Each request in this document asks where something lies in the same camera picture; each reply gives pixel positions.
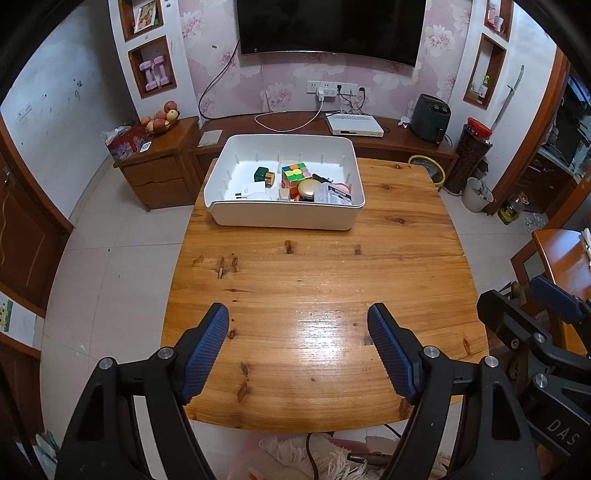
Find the fruit bowl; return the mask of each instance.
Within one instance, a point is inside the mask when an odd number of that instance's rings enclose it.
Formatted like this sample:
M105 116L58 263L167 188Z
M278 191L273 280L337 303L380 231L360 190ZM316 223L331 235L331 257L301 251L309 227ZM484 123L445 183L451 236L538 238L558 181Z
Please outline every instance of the fruit bowl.
M145 116L141 119L142 127L151 138L166 133L177 122L180 116L178 106L173 101L164 104L164 108L154 115L154 118Z

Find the white plastic storage bin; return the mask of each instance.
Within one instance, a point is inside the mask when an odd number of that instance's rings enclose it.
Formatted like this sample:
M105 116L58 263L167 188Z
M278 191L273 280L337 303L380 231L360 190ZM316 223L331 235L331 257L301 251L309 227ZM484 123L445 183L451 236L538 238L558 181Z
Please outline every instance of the white plastic storage bin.
M281 167L303 162L311 173L350 187L352 205L278 200ZM236 199L258 167L275 173L272 200ZM351 140L321 135L234 135L204 189L205 207L220 225L348 230L365 204Z

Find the wall outlet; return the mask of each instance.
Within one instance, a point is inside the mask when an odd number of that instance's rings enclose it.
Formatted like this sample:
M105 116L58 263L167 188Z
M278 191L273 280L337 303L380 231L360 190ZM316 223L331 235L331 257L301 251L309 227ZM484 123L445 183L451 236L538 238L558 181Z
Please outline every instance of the wall outlet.
M340 87L341 95L357 95L359 93L359 86L356 83L340 83L335 82L336 87Z
M26 104L24 107L22 107L18 112L17 112L17 118L18 120L22 120L22 118L31 111L31 104L28 103Z
M307 93L316 93L316 90L318 90L318 85L320 84L320 82L317 82L316 80L308 80L307 83L307 88L306 88L306 92Z
M323 88L325 96L336 97L339 93L339 85L341 95L357 95L359 93L359 87L356 83L322 82L321 80L308 80L306 84L306 92L316 93L316 90L318 90L318 88Z

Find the white cable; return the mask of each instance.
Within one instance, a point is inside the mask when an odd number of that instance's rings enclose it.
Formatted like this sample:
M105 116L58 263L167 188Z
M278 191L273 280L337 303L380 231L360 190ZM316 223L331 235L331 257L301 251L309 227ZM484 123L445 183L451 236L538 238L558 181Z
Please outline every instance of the white cable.
M258 118L260 116L263 115L270 115L272 113L285 113L285 112L267 112L267 113L259 113L257 116L255 116L255 122L257 124L259 124L261 127L266 128L267 130L271 130L272 132L276 132L278 134L285 134L287 132L295 132L296 130L299 130L300 128L304 128L306 125L309 125L310 123L312 123L314 120L316 120L316 117L320 114L320 111L322 110L322 106L324 105L324 96L322 97L322 100L320 101L320 108L318 109L318 111L316 112L315 116L312 117L311 120L309 120L308 122L306 122L304 125L298 127L298 128L292 128L291 130L275 130L274 128L268 127L266 125L263 125L262 123L259 122Z

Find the drawer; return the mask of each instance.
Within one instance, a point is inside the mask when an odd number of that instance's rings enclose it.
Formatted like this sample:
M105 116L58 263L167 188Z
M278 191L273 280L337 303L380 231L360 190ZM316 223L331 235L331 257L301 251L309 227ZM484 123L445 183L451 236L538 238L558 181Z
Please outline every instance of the drawer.
M195 204L183 179L148 183L134 190L148 210Z
M148 160L137 165L124 167L125 176L134 187L146 185L156 181L180 179L183 174L178 169L176 160L172 155L160 157L156 160Z

